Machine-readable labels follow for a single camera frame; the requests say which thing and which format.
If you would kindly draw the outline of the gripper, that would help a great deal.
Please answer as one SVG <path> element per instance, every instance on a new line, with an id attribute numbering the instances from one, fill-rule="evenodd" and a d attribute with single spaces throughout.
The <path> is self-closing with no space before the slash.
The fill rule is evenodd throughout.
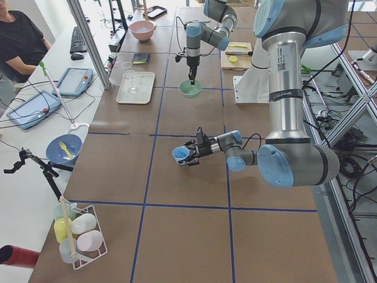
<path id="1" fill-rule="evenodd" d="M 188 166 L 199 164 L 199 158 L 217 153 L 220 151 L 219 139 L 217 136 L 208 137 L 202 127 L 198 127 L 196 132 L 196 140 L 191 139 L 184 142 L 186 147 L 194 147 L 193 159 L 185 161 Z"/>
<path id="2" fill-rule="evenodd" d="M 197 68 L 200 65 L 200 56 L 189 56 L 185 52 L 181 51 L 178 52 L 175 56 L 175 61 L 179 62 L 182 58 L 186 59 L 186 63 L 189 66 L 189 80 L 191 81 L 191 85 L 195 85 L 196 75 L 197 75 Z"/>

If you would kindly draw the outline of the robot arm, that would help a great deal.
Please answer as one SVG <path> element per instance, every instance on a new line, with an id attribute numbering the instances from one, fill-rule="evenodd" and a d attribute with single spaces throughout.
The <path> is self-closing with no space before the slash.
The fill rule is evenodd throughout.
<path id="1" fill-rule="evenodd" d="M 223 152 L 228 168 L 240 172 L 256 165 L 275 187 L 328 183 L 339 171 L 337 155 L 310 142 L 303 125 L 301 57 L 304 50 L 340 41 L 347 30 L 347 1 L 262 1 L 253 23 L 255 37 L 267 52 L 270 133 L 257 151 L 242 149 L 237 130 L 208 138 L 197 130 L 185 143 L 181 164 Z"/>
<path id="2" fill-rule="evenodd" d="M 204 4 L 203 13 L 219 23 L 219 26 L 210 28 L 203 21 L 194 20 L 184 24 L 186 32 L 186 46 L 177 53 L 176 61 L 186 58 L 189 66 L 188 81 L 195 84 L 197 67 L 200 65 L 200 46 L 204 41 L 214 48 L 224 51 L 229 42 L 229 35 L 237 24 L 237 15 L 226 1 L 208 0 Z"/>

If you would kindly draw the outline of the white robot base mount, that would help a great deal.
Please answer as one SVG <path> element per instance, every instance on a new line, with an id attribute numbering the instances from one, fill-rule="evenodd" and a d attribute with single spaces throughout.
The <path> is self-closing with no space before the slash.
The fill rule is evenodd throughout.
<path id="1" fill-rule="evenodd" d="M 235 102 L 269 103 L 269 55 L 258 38 L 251 66 L 242 76 L 233 77 Z"/>

